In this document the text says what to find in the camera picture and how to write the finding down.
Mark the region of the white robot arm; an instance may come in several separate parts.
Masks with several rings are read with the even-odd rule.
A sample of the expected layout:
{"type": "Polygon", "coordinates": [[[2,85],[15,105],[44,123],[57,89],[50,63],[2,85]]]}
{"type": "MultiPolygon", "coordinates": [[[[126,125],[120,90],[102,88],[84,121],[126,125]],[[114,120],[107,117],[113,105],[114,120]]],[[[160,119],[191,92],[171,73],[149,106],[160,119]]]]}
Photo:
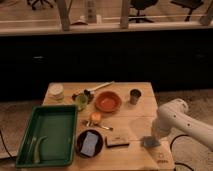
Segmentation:
{"type": "Polygon", "coordinates": [[[182,99],[160,105],[152,122],[151,135],[162,139],[175,127],[213,151],[213,126],[188,116],[188,110],[188,104],[182,99]]]}

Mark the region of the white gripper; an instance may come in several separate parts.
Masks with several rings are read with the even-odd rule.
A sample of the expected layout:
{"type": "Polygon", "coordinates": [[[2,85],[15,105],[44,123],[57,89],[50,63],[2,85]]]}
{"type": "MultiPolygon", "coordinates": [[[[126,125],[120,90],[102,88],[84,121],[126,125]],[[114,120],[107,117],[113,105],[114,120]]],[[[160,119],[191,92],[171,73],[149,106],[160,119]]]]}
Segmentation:
{"type": "Polygon", "coordinates": [[[154,120],[152,122],[151,135],[155,139],[162,139],[162,138],[164,138],[164,137],[167,136],[166,132],[164,130],[162,130],[162,129],[159,128],[157,120],[154,120]]]}

